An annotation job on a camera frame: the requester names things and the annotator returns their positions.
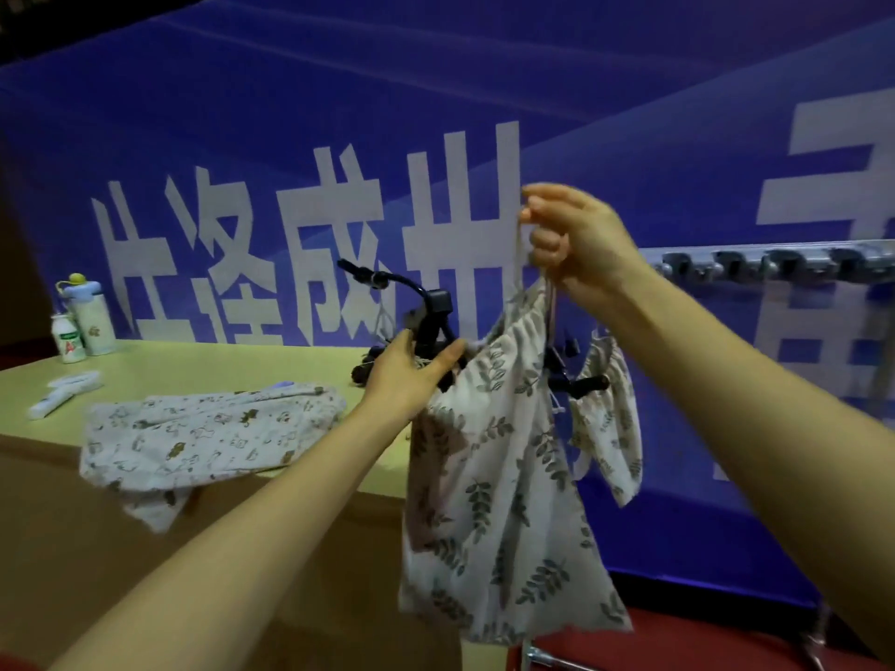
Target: hand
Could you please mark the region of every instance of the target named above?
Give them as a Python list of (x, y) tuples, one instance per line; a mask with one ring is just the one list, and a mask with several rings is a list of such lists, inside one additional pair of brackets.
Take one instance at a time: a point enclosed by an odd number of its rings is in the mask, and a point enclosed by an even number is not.
[(531, 232), (531, 263), (557, 287), (598, 316), (631, 278), (657, 276), (640, 256), (619, 215), (584, 191), (557, 183), (533, 183), (519, 212)]
[(465, 348), (466, 342), (457, 339), (418, 369), (413, 335), (410, 330), (403, 330), (373, 363), (362, 404), (373, 404), (377, 410), (395, 415), (407, 424), (429, 403), (439, 381), (460, 360)]

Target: white bottle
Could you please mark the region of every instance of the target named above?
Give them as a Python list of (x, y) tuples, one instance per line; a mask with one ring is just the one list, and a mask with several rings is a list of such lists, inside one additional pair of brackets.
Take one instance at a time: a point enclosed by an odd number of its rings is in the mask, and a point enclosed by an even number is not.
[(59, 292), (81, 328), (87, 353), (111, 353), (116, 349), (115, 330), (112, 329), (106, 297), (99, 282), (88, 280), (80, 273), (72, 273), (68, 280), (58, 282), (56, 287), (63, 283), (69, 286), (59, 288)]
[(59, 355), (62, 356), (62, 362), (81, 362), (87, 358), (87, 352), (84, 351), (84, 344), (81, 341), (81, 333), (74, 326), (68, 315), (56, 313), (52, 317), (53, 325), (50, 326), (50, 332), (59, 349)]

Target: white fabric with leaf pattern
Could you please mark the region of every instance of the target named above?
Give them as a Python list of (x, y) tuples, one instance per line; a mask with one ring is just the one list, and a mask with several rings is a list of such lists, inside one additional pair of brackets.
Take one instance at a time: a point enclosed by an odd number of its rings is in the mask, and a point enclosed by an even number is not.
[(551, 298), (543, 279), (515, 297), (413, 423), (400, 608), (473, 642), (631, 628), (554, 434)]
[(96, 404), (81, 476), (110, 487), (128, 515), (164, 532), (194, 486), (294, 462), (344, 407), (334, 389), (313, 383)]
[(606, 375), (610, 387), (591, 391), (579, 400), (569, 400), (572, 412), (572, 439), (582, 451), (575, 463), (581, 478), (590, 462), (610, 486), (616, 503), (623, 507), (640, 491), (643, 479), (643, 443), (633, 383), (625, 357), (611, 336), (594, 333), (585, 366), (578, 378)]

